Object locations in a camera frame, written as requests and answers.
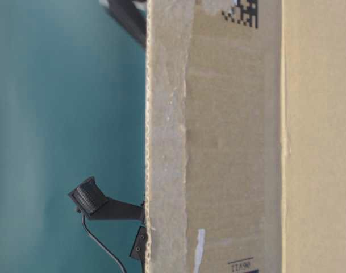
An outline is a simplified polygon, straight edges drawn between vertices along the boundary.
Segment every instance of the black clamp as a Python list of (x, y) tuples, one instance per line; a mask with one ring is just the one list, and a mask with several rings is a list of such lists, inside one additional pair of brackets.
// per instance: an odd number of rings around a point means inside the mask
[[(144, 202), (140, 206), (136, 206), (109, 198), (97, 187), (94, 177), (87, 178), (68, 195), (77, 205), (76, 211), (83, 214), (82, 222), (88, 235), (115, 259), (122, 272), (125, 273), (126, 270), (122, 263), (88, 230), (84, 219), (86, 217), (89, 220), (140, 220), (142, 224), (145, 224)], [(141, 261), (142, 272), (145, 272), (146, 241), (146, 227), (141, 226), (137, 232), (130, 257)]]

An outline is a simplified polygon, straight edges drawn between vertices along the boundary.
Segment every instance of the teal background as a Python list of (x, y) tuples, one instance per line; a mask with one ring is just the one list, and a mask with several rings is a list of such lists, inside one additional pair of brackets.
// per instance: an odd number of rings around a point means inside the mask
[[(67, 193), (144, 198), (145, 54), (93, 0), (0, 0), (0, 273), (119, 272)], [(138, 222), (88, 222), (123, 261)]]

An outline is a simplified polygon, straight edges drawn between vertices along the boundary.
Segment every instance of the black plastic part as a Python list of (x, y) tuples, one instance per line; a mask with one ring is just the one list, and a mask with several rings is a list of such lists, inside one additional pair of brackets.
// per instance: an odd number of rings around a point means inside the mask
[(90, 220), (140, 220), (145, 222), (143, 206), (117, 201), (106, 197), (97, 187), (94, 177), (89, 177), (69, 197)]
[(109, 14), (143, 47), (146, 48), (146, 19), (131, 0), (108, 0)]
[(130, 252), (130, 257), (135, 260), (141, 261), (141, 267), (143, 272), (145, 272), (145, 253), (146, 253), (146, 242), (148, 235), (146, 232), (146, 227), (141, 226), (137, 232), (137, 236), (134, 241), (134, 245)]
[(94, 177), (89, 177), (80, 184), (73, 197), (88, 214), (93, 214), (109, 201), (95, 184)]

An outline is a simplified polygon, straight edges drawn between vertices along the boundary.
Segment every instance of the cardboard box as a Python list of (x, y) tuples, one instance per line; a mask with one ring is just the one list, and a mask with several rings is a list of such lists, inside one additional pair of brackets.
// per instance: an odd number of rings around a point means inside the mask
[(150, 1), (146, 122), (148, 273), (346, 272), (346, 1)]

